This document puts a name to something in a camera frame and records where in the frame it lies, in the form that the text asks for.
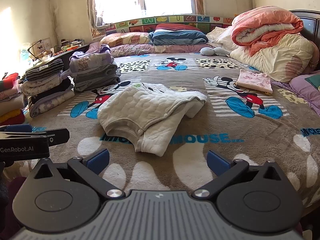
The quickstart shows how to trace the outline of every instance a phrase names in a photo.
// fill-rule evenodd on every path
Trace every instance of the black striped shirt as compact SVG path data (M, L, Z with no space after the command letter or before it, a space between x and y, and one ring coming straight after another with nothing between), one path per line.
M28 81L34 81L51 76L61 70L63 70L63 62L58 58L47 65L28 69L26 71L26 78Z

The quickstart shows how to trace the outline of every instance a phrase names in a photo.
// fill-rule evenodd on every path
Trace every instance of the mickey mouse figure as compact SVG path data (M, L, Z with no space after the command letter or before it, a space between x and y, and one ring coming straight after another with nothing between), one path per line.
M175 70L182 71L186 70L186 65L180 65L179 61L184 61L185 58L174 58L174 57L168 57L166 60L162 61L160 63L160 66L157 67L157 70L168 70L171 68L174 68Z
M72 118L75 118L79 115L81 115L85 110L87 110L89 107L94 106L95 104L98 104L95 108L92 108L90 111L88 111L85 116L90 118L90 119L97 119L97 113L98 113L98 109L99 107L105 102L107 101L112 95L115 94L115 91L119 88L119 87L125 87L128 86L131 82L130 81L124 81L121 82L119 84L115 84L115 85L110 85L107 87L104 87L102 89L95 89L92 90L93 93L97 94L95 100L93 103L89 104L88 101L82 101L78 104L76 104L71 112L70 112L70 116Z
M268 117L271 117L273 119L279 119L283 113L281 109L278 106L264 106L263 100L258 97L255 93L250 93L250 90L239 88L235 85L235 82L232 78L228 77L222 77L222 81L227 81L226 85L221 85L218 83L219 76L215 76L214 78L205 78L204 81L207 82L209 85L228 89L233 92L236 92L241 98L246 100L246 104L244 102L237 98L237 97L229 97L226 100L227 105L235 111L237 114L240 114L244 117L253 118L254 117L254 111L251 109L252 105L259 105L258 112L260 114L264 114Z

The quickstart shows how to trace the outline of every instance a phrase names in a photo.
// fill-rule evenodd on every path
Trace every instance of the brown blanket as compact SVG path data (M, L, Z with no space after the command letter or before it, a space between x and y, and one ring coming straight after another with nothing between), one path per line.
M274 159L305 206L320 198L320 121L304 100L276 86L272 96L235 87L239 69L250 69L227 57L156 54L116 58L116 62L122 70L120 84L76 94L30 121L35 130L69 129L69 142L50 148L54 162L106 147L110 164L101 176L126 192L131 188L191 191L214 178L205 161L212 150L251 165ZM182 119L163 157L135 153L127 139L108 137L94 119L102 102L135 82L208 95L194 118ZM301 129L310 128L314 130L304 137ZM26 176L36 162L16 162L5 175L9 179Z

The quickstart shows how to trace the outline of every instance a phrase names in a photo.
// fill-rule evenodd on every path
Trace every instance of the orange comforter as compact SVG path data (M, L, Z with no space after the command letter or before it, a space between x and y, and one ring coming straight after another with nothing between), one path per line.
M239 46L249 46L250 56L253 56L262 48L278 44L287 33L299 33L303 29L303 21L285 9L276 6L264 6L238 15L233 19L232 26L231 38L233 42ZM265 27L267 31L259 35L261 30L264 29L260 27ZM283 29L270 31L272 28ZM252 40L249 37L247 39L249 41L239 41L239 36L245 35L252 37Z

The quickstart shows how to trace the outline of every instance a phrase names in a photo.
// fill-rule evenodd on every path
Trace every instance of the black headboard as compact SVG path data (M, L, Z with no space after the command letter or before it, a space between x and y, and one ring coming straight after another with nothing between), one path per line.
M301 34L309 41L313 41L320 50L320 12L309 10L292 10L302 21L304 28Z

